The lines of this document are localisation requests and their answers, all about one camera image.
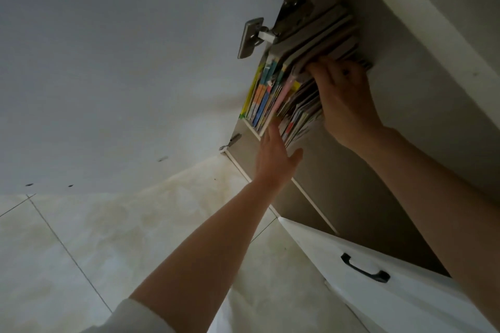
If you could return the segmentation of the white cabinet door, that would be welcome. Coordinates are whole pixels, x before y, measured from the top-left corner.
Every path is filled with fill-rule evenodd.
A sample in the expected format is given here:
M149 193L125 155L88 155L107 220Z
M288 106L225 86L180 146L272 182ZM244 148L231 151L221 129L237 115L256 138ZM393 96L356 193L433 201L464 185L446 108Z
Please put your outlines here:
M279 222L334 291L386 333L498 333L452 279L340 237L293 222ZM390 274L378 283L346 266Z

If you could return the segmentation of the white cabinet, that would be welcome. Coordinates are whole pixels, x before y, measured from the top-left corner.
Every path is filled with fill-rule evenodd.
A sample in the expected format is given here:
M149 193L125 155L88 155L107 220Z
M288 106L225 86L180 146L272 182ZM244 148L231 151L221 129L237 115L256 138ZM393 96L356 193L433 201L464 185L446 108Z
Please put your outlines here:
M352 18L382 122L500 204L500 0L311 0ZM449 276L382 180L321 118L276 198L278 216Z

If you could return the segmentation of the row of colourful books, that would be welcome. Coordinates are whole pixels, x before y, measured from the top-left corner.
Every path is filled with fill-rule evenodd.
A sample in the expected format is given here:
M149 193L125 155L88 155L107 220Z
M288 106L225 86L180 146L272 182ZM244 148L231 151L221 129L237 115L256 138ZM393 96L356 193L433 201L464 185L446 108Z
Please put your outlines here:
M335 5L315 19L277 32L266 50L240 114L260 137L274 117L288 147L322 118L322 103L307 65L321 57L351 60L365 70L372 67L359 53L359 27L353 15Z

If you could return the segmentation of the large metal door hinge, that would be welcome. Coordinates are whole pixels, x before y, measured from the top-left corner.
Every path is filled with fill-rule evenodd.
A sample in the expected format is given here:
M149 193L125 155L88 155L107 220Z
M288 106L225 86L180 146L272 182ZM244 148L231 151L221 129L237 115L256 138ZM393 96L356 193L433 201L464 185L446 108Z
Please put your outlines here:
M237 55L238 59L250 57L262 43L276 44L302 27L315 6L311 0L284 0L272 28L264 25L264 18L255 18L245 23Z

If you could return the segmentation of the person's right hand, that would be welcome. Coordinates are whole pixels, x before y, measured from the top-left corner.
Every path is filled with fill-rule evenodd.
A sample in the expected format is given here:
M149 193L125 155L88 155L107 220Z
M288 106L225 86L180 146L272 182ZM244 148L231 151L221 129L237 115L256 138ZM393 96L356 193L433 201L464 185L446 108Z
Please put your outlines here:
M326 130L341 145L362 157L384 132L367 75L365 84L317 84L317 88Z

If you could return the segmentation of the white shirt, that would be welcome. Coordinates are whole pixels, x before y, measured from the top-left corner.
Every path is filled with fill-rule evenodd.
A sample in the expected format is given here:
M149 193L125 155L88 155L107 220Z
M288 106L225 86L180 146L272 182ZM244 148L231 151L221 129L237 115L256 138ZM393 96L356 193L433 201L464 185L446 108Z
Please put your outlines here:
M258 316L240 292L231 288L210 324L207 333L368 333L353 314L333 323L306 319L305 323L287 321L275 313L270 318ZM93 325L79 333L179 333L161 317L139 304L123 300L101 325Z

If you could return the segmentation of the person's right forearm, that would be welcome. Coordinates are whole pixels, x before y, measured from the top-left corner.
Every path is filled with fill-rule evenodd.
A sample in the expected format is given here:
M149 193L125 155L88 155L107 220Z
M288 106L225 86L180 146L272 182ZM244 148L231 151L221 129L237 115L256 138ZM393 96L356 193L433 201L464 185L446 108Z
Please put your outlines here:
M500 331L500 207L397 131L353 147L399 201L463 292Z

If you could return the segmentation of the person's left hand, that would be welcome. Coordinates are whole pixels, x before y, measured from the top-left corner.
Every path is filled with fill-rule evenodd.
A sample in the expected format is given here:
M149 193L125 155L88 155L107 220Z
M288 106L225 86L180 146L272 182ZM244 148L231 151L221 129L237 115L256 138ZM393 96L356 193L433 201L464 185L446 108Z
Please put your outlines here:
M279 132L280 119L274 117L260 140L253 183L278 193L295 174L288 166L286 146Z

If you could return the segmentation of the person's left forearm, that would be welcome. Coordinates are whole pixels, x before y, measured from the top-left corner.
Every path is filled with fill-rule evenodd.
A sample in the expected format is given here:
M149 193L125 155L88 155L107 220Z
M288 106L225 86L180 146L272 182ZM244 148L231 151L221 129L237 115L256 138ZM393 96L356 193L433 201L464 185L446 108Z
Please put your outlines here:
M258 176L190 234L129 296L176 333L207 333L253 235L287 180Z

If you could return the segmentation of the small metal door hinge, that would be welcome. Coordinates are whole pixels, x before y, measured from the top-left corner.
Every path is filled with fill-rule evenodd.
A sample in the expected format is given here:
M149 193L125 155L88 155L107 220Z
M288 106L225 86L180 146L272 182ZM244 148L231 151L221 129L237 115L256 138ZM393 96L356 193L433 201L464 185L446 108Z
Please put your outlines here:
M241 133L237 133L237 134L233 135L231 137L231 139L229 140L229 142L226 145L224 145L224 146L222 146L222 147L219 148L218 152L219 153L225 153L228 150L228 148L230 148L238 140L240 140L241 136L242 136Z

